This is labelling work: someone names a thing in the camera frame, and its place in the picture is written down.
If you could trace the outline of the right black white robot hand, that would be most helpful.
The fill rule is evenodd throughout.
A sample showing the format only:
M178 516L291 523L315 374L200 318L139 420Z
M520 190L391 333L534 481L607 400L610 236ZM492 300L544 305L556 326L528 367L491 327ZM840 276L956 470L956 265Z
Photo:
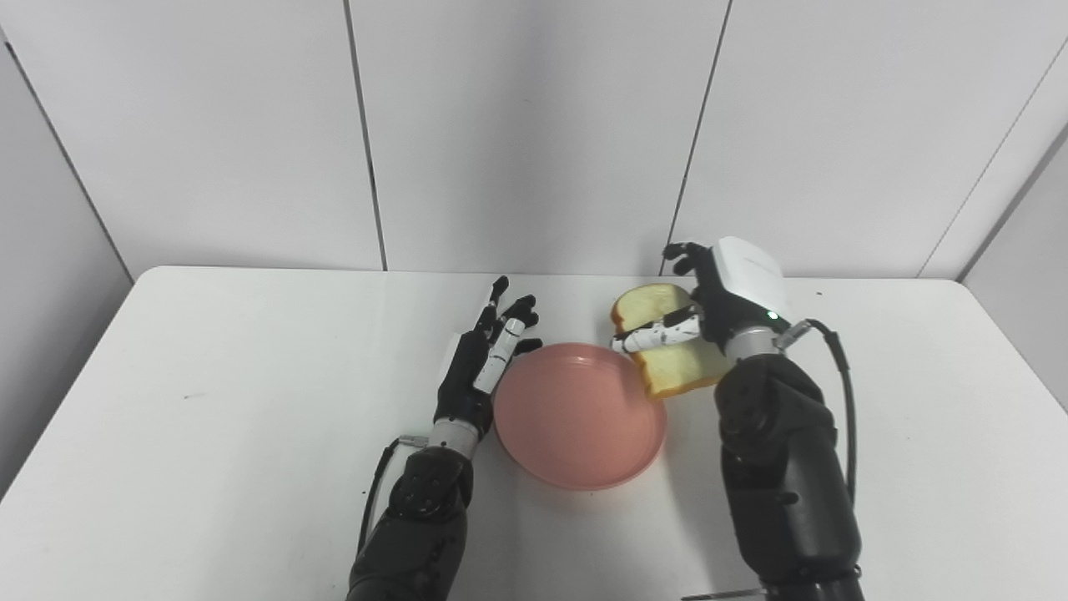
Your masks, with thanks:
M619 332L610 342L611 350L630 355L702 339L737 359L728 348L748 331L758 331L773 345L794 327L781 267L759 247L725 236L713 246L670 243L662 256L676 275L697 279L690 304Z

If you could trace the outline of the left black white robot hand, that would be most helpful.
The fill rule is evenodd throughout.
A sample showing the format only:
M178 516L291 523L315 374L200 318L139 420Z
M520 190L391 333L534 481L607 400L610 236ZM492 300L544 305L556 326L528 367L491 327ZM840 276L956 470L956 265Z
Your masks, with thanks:
M544 346L539 338L527 338L527 331L539 321L537 297L522 296L501 309L508 286L511 278L496 278L476 325L459 336L437 392L434 422L464 423L480 440L491 430L492 393L512 359Z

